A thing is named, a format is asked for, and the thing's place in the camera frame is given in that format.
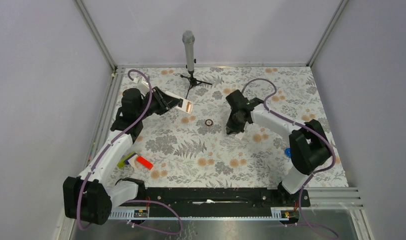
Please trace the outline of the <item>copper AA battery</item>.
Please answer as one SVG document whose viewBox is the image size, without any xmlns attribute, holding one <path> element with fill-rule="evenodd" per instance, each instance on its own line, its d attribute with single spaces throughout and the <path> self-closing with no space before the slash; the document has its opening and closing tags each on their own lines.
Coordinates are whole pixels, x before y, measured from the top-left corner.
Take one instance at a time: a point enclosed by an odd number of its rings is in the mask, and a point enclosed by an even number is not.
<svg viewBox="0 0 406 240">
<path fill-rule="evenodd" d="M 191 102 L 188 102 L 185 107 L 185 111 L 190 114 L 192 112 L 192 109 L 193 109 L 193 104 Z"/>
</svg>

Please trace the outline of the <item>white battery cover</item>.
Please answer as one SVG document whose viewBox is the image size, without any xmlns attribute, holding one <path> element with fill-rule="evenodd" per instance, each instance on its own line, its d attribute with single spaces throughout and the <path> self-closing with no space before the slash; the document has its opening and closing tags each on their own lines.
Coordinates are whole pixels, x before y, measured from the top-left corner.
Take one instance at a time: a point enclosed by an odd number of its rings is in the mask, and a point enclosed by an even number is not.
<svg viewBox="0 0 406 240">
<path fill-rule="evenodd" d="M 240 132 L 240 133 L 236 134 L 235 137 L 236 137 L 237 139 L 241 140 L 241 139 L 244 137 L 244 133 L 243 133 L 243 132 Z"/>
</svg>

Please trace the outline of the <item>white red remote control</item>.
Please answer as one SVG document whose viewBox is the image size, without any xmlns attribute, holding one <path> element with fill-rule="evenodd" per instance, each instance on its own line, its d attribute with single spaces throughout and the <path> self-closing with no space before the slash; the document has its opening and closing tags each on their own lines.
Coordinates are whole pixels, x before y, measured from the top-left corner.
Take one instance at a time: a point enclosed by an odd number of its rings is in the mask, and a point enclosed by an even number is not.
<svg viewBox="0 0 406 240">
<path fill-rule="evenodd" d="M 175 109 L 185 112 L 187 114 L 192 113 L 193 103 L 190 100 L 180 97 L 179 95 L 176 95 L 170 91 L 166 91 L 165 93 L 170 97 L 179 99 L 179 104 L 178 104 L 178 106 L 175 107 Z"/>
</svg>

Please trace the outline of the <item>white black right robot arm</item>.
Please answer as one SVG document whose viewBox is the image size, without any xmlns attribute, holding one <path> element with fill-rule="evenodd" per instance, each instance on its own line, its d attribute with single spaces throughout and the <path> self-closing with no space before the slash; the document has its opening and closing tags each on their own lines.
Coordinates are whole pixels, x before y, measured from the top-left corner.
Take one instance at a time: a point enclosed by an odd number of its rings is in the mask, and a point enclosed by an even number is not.
<svg viewBox="0 0 406 240">
<path fill-rule="evenodd" d="M 225 99 L 231 109 L 226 123 L 227 135 L 243 133 L 246 124 L 257 124 L 288 140 L 292 167 L 278 186 L 277 198 L 284 206 L 292 205 L 310 175 L 333 155 L 323 127 L 315 119 L 300 124 L 274 114 L 261 99 L 247 99 L 239 90 Z"/>
</svg>

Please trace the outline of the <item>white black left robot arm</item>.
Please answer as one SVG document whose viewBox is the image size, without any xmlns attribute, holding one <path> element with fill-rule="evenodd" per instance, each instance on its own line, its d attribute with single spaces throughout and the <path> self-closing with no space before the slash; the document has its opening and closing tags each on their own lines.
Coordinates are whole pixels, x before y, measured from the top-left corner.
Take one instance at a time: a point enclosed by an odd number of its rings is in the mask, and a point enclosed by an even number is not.
<svg viewBox="0 0 406 240">
<path fill-rule="evenodd" d="M 109 177 L 137 140 L 145 118 L 153 114 L 163 115 L 184 103 L 184 99 L 167 94 L 158 87 L 153 87 L 146 95 L 138 88 L 125 90 L 105 146 L 77 177 L 69 176 L 63 182 L 65 216 L 103 225 L 112 210 L 127 201 L 135 206 L 143 204 L 146 200 L 144 181 L 126 177 L 109 186 Z"/>
</svg>

